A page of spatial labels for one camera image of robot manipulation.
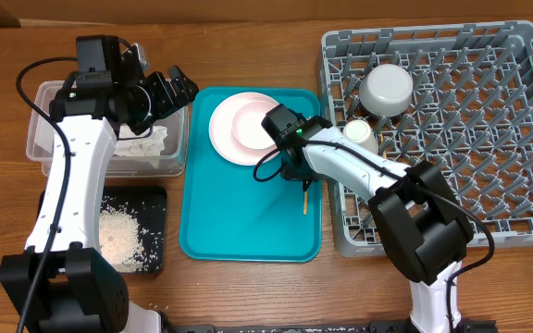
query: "plastic crate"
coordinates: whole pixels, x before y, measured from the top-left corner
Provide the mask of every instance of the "plastic crate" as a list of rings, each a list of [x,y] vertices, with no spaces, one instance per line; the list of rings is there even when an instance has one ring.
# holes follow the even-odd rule
[[[40,85],[34,103],[48,114],[49,103],[63,86],[62,80],[47,81]],[[112,156],[108,162],[107,177],[177,177],[184,171],[188,143],[189,118],[185,106],[155,126],[167,128],[165,149],[159,156]],[[40,162],[48,176],[53,162],[53,128],[32,111],[26,141],[26,156]]]
[[[404,114],[376,117],[359,103],[375,66],[402,66],[414,81]],[[361,118],[380,154],[442,170],[460,204],[497,246],[533,246],[533,24],[527,21],[330,31],[318,63],[322,115],[342,128]],[[366,203],[328,183],[337,250],[384,254]],[[486,245],[473,224],[471,246]]]

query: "white cup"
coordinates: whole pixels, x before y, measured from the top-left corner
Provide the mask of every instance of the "white cup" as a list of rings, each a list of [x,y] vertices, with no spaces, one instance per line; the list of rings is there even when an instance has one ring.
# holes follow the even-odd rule
[[[413,79],[400,66],[386,64],[374,68],[359,85],[359,99],[367,111],[377,116],[400,115],[411,104]]]
[[[373,154],[378,154],[378,140],[376,140],[373,130],[371,130],[366,121],[350,121],[342,129],[342,134],[351,142],[359,144]]]

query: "clear plastic container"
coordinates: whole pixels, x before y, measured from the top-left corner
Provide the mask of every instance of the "clear plastic container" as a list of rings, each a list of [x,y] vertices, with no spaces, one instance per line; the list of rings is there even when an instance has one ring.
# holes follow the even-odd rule
[[[48,106],[56,92],[63,85],[62,80],[41,84],[34,103],[48,114]],[[166,119],[157,120],[155,126],[167,128],[164,139],[166,147],[159,156],[112,156],[108,163],[107,177],[177,177],[184,171],[186,148],[189,136],[188,107],[183,107]],[[32,111],[26,142],[26,156],[43,165],[48,176],[53,161],[53,128]]]

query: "blue tray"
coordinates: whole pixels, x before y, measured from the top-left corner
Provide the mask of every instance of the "blue tray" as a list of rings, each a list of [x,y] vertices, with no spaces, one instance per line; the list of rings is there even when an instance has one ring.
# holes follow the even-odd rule
[[[194,259],[310,261],[322,244],[322,185],[310,187],[304,215],[300,181],[275,177],[256,182],[253,166],[226,161],[209,141],[213,111],[244,92],[267,94],[306,117],[319,115],[316,96],[306,90],[213,87],[199,92],[192,108],[180,247]],[[270,175],[279,166],[277,156],[260,167],[259,175]]]

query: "gray dish rack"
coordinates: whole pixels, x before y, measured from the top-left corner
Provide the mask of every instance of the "gray dish rack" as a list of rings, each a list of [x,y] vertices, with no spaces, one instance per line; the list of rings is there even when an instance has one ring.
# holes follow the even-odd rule
[[[413,99],[400,116],[376,117],[361,106],[358,88],[373,67],[388,63],[411,74]],[[497,246],[533,246],[531,22],[330,31],[317,70],[323,116],[340,128],[368,121],[380,154],[438,165]],[[337,250],[384,254],[366,203],[338,182],[328,191]],[[473,229],[469,245],[486,245]]]

